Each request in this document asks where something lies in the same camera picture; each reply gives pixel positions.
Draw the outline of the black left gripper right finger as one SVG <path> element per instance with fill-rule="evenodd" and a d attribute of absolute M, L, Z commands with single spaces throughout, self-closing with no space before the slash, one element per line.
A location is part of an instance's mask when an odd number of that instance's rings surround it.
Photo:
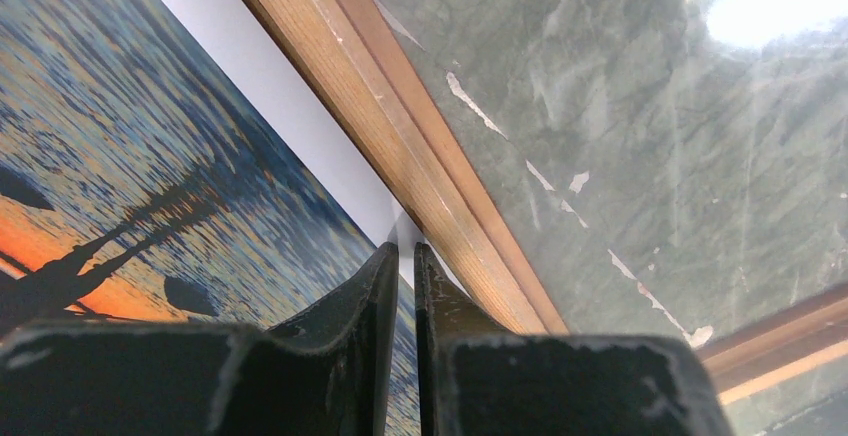
<path fill-rule="evenodd" d="M 519 335 L 414 251 L 425 435 L 728 435 L 711 380 L 683 342 L 647 335 Z"/>

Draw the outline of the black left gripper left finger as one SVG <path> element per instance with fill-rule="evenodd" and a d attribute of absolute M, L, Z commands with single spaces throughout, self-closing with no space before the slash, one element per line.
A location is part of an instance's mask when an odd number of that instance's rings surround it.
<path fill-rule="evenodd" d="M 398 248 L 263 330 L 41 322 L 1 348 L 5 435 L 380 435 Z"/>

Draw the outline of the sunset photo print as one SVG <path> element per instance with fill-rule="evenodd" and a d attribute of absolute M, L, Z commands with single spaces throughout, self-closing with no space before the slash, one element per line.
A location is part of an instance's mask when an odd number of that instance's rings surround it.
<path fill-rule="evenodd" d="M 267 330 L 386 242 L 161 0 L 1 0 L 1 348 L 41 322 Z M 399 276 L 380 435 L 425 435 L 414 311 Z"/>

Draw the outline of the orange wooden picture frame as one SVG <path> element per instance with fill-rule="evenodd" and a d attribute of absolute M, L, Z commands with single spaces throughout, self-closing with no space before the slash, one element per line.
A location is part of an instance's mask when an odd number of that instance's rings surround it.
<path fill-rule="evenodd" d="M 374 0 L 242 0 L 476 302 L 569 329 Z M 723 404 L 847 357 L 847 283 L 698 350 Z"/>

